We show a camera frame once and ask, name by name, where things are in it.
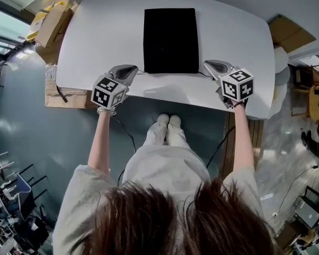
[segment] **desk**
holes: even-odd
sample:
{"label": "desk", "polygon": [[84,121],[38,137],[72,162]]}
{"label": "desk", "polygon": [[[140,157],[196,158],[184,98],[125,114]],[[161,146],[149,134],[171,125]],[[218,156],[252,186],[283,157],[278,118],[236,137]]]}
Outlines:
{"label": "desk", "polygon": [[[84,0],[61,47],[57,85],[91,90],[100,74],[120,64],[144,69],[144,9],[193,7],[199,41],[199,69],[205,60],[244,67],[255,76],[247,114],[265,118],[273,99],[275,62],[267,23],[214,0]],[[217,85],[200,74],[138,75],[129,96],[148,97],[226,110]]]}

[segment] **wooden furniture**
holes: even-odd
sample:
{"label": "wooden furniture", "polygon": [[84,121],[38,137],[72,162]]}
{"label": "wooden furniture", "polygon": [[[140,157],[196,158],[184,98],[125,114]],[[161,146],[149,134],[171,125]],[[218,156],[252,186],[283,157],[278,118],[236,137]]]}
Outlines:
{"label": "wooden furniture", "polygon": [[[64,37],[57,85],[91,90],[99,75],[116,65],[134,64],[144,70],[144,10],[160,8],[195,8],[199,70],[204,71],[205,60],[246,68],[255,76],[255,93],[246,112],[266,118],[275,79],[269,27],[248,12],[214,0],[83,0]],[[145,73],[135,77],[128,95],[225,111],[216,89],[217,85],[201,74]]]}
{"label": "wooden furniture", "polygon": [[[227,113],[225,118],[224,134],[226,134],[233,126],[235,126],[234,113]],[[254,151],[254,167],[256,169],[261,150],[264,121],[248,120],[248,126]],[[233,171],[235,153],[235,131],[236,130],[233,130],[229,133],[222,147],[219,171],[219,177],[222,179],[225,179]]]}
{"label": "wooden furniture", "polygon": [[297,219],[292,222],[285,221],[282,231],[276,238],[276,242],[283,251],[287,251],[297,237],[307,231],[308,229]]}
{"label": "wooden furniture", "polygon": [[304,113],[291,114],[291,116],[305,115],[311,118],[314,122],[319,124],[319,87],[313,85],[309,90],[307,89],[294,89],[294,91],[308,94],[307,110]]}
{"label": "wooden furniture", "polygon": [[295,68],[294,85],[306,90],[313,85],[319,87],[319,65]]}

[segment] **gray floor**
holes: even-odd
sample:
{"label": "gray floor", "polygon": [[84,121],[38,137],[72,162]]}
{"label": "gray floor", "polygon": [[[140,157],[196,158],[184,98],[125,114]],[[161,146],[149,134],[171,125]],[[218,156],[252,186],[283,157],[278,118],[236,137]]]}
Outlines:
{"label": "gray floor", "polygon": [[272,214],[280,208],[292,181],[306,169],[319,164],[319,159],[303,146],[300,139],[302,131],[311,130],[313,139],[319,141],[317,125],[305,116],[291,116],[292,107],[294,110],[306,109],[307,95],[296,93],[291,87],[292,82],[289,82],[281,111],[265,122],[256,174],[265,219],[277,233],[284,221],[292,217],[291,206],[305,193],[306,186],[319,192],[319,170],[311,169],[294,181],[281,210],[273,218]]}
{"label": "gray floor", "polygon": [[[23,176],[29,179],[47,175],[48,179],[34,186],[33,192],[37,195],[48,189],[37,202],[56,216],[73,170],[87,163],[98,115],[95,109],[45,107],[45,63],[36,53],[24,58],[15,56],[9,60],[9,66],[10,69],[3,68],[5,87],[0,88],[0,152],[8,151],[8,160],[15,161],[15,165],[5,173],[34,163],[34,168]],[[225,112],[131,97],[117,108],[117,117],[134,136],[138,148],[147,129],[162,112],[181,116],[187,141],[207,162],[223,139]],[[114,120],[110,136],[111,177],[117,180],[133,154],[133,147]],[[217,174],[220,155],[221,151],[210,165],[213,176]]]}

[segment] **black cable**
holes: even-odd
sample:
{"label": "black cable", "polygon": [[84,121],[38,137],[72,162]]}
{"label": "black cable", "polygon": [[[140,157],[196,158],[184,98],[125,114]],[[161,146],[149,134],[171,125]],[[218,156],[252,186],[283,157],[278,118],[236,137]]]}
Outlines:
{"label": "black cable", "polygon": [[[111,116],[112,118],[115,118],[117,120],[117,122],[124,128],[125,132],[127,133],[127,135],[131,138],[132,141],[132,145],[133,145],[133,151],[134,153],[136,153],[136,145],[135,145],[135,140],[133,139],[133,136],[129,133],[129,131],[127,130],[127,128],[125,127],[125,125],[123,125],[121,123],[121,121],[119,121],[117,119],[117,117],[115,116]],[[118,181],[117,181],[117,186],[119,186],[119,182],[121,180],[121,176],[123,175],[123,173],[125,172],[125,169],[123,169],[123,171],[120,173],[119,177],[118,177]]]}
{"label": "black cable", "polygon": [[207,168],[208,168],[209,164],[211,164],[211,162],[212,162],[212,160],[213,160],[213,158],[214,158],[216,152],[219,150],[220,146],[224,143],[224,141],[227,139],[229,133],[230,133],[233,129],[235,129],[235,126],[233,126],[233,127],[226,133],[226,135],[224,136],[223,140],[219,143],[219,145],[217,146],[217,148],[215,149],[214,153],[212,154],[211,158],[210,158],[209,161],[208,161],[208,164],[207,164],[207,166],[206,166]]}
{"label": "black cable", "polygon": [[202,72],[200,72],[200,71],[198,71],[198,73],[201,74],[201,75],[204,75],[204,76],[207,77],[207,78],[209,78],[209,75],[206,75],[206,74],[204,74],[204,73],[202,73]]}
{"label": "black cable", "polygon": [[313,189],[313,186],[314,186],[314,183],[315,183],[317,177],[318,177],[318,173],[317,173],[317,174],[315,175],[315,177],[314,177],[314,181],[313,181],[313,184],[312,184],[312,189]]}
{"label": "black cable", "polygon": [[285,199],[286,199],[286,197],[287,197],[287,194],[289,193],[289,191],[290,191],[291,188],[292,188],[293,182],[294,182],[296,179],[298,179],[300,176],[302,176],[305,172],[307,172],[308,170],[310,170],[310,169],[319,169],[319,165],[314,165],[314,166],[312,166],[311,168],[306,169],[305,171],[303,171],[300,175],[298,175],[298,176],[291,182],[291,185],[289,186],[289,188],[288,188],[288,190],[287,190],[287,193],[286,193],[285,196],[283,197],[282,202],[281,202],[281,204],[280,204],[280,207],[278,208],[278,212],[281,210],[281,207],[282,207],[282,205],[283,205],[283,203],[284,203],[284,201],[285,201]]}

